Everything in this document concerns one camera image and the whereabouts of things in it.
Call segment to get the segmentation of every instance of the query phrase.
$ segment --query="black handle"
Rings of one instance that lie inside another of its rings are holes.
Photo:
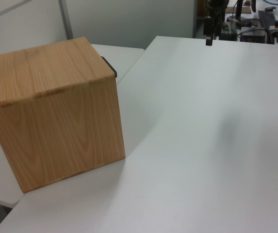
[[[111,66],[111,64],[104,57],[102,57],[102,59],[106,62],[106,64],[108,64],[108,66],[112,69],[112,71],[114,71],[115,78],[116,78],[117,77],[117,71],[113,68],[113,66]]]

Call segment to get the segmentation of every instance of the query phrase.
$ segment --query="wood grain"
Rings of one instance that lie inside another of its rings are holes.
[[[125,158],[114,79],[0,109],[0,142],[21,190]]]
[[[114,72],[86,39],[0,56],[0,144],[24,193],[125,158]]]
[[[86,38],[0,55],[0,107],[114,78]]]

